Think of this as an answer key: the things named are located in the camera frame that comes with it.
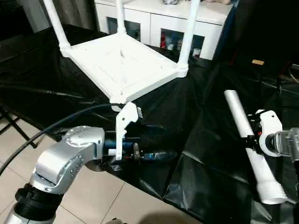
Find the white stool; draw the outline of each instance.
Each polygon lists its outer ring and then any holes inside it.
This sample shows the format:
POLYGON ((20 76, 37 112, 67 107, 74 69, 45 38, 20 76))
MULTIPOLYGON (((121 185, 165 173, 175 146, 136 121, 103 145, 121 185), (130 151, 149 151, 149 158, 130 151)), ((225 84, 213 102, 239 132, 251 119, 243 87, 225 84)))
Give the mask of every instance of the white stool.
POLYGON ((52 0, 43 0, 64 57, 69 57, 110 99, 126 103, 188 72, 199 0, 192 0, 178 63, 126 34, 122 1, 116 0, 117 33, 71 46, 52 0))

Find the table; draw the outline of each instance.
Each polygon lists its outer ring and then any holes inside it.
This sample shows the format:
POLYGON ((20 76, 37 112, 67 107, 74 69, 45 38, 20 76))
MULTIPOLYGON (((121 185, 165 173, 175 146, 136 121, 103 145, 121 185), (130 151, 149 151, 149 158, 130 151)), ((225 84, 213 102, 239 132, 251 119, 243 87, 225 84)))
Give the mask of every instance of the table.
MULTIPOLYGON (((72 45, 105 35, 73 26, 64 28, 72 45)), ((178 58, 178 52, 155 49, 172 60, 178 58)), ((70 59, 60 55, 52 29, 0 48, 0 82, 0 104, 39 129, 92 103, 108 102, 70 59), (3 88, 3 84, 82 98, 3 88)), ((260 77, 220 63, 203 68, 196 61, 190 62, 186 78, 173 80, 134 102, 144 116, 138 128, 155 125, 168 129, 163 133, 142 133, 142 144, 171 148, 179 157, 169 164, 119 165, 107 160, 104 168, 203 223, 291 224, 293 203, 297 201, 291 160, 267 157, 290 200, 281 205, 261 204, 249 160, 223 95, 225 89, 238 91, 246 112, 273 109, 285 129, 299 126, 297 84, 277 83, 271 76, 260 77)), ((111 110, 96 111, 63 127, 90 125, 113 130, 114 122, 103 120, 99 114, 110 120, 116 115, 111 110)), ((60 137, 56 130, 48 134, 57 140, 60 137)))

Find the curtain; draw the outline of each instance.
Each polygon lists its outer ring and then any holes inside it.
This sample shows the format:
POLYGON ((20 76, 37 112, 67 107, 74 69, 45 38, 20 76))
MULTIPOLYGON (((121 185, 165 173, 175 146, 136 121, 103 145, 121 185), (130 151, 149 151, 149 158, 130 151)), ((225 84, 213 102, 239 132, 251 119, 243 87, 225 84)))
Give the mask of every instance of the curtain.
POLYGON ((53 0, 60 21, 86 29, 97 29, 93 0, 53 0))

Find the cabinet door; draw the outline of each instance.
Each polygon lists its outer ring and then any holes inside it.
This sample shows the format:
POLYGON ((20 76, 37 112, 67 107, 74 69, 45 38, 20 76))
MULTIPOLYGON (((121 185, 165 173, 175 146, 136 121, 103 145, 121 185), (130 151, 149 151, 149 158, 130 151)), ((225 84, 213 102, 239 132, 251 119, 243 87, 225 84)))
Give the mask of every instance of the cabinet door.
MULTIPOLYGON (((171 43, 173 48, 180 50, 186 26, 186 19, 152 14, 150 44, 155 47, 162 45, 168 47, 171 43)), ((197 21, 194 28, 191 54, 212 60, 222 28, 222 25, 197 21)))
MULTIPOLYGON (((116 7, 95 4, 100 31, 115 34, 117 31, 116 7)), ((124 9, 127 34, 144 44, 150 44, 150 13, 124 9)))

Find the white plastic pipe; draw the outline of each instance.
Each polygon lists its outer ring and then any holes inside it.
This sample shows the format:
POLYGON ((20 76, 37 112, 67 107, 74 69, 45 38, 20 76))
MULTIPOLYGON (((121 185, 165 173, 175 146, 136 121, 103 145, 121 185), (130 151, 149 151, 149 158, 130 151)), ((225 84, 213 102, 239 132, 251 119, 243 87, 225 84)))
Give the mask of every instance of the white plastic pipe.
POLYGON ((48 15, 51 20, 52 26, 54 28, 55 34, 57 36, 60 49, 70 48, 71 45, 65 36, 64 29, 62 28, 62 25, 59 20, 59 17, 56 12, 53 1, 52 0, 43 0, 43 2, 46 6, 46 10, 48 12, 48 15))
POLYGON ((116 0, 117 11, 117 32, 120 34, 126 33, 125 21, 123 16, 122 0, 116 0))
POLYGON ((181 53, 179 55, 179 60, 178 60, 178 66, 181 68, 188 68, 188 59, 189 59, 190 49, 193 40, 193 32, 194 32, 195 22, 197 19, 199 2, 200 0, 191 1, 187 28, 184 33, 181 53))
MULTIPOLYGON (((228 106, 233 114, 241 138, 253 135, 253 131, 244 112, 238 94, 234 90, 224 91, 228 106)), ((253 149, 246 148, 253 172, 257 181, 257 191, 264 204, 279 204, 287 200, 285 192, 271 172, 263 155, 253 149)))

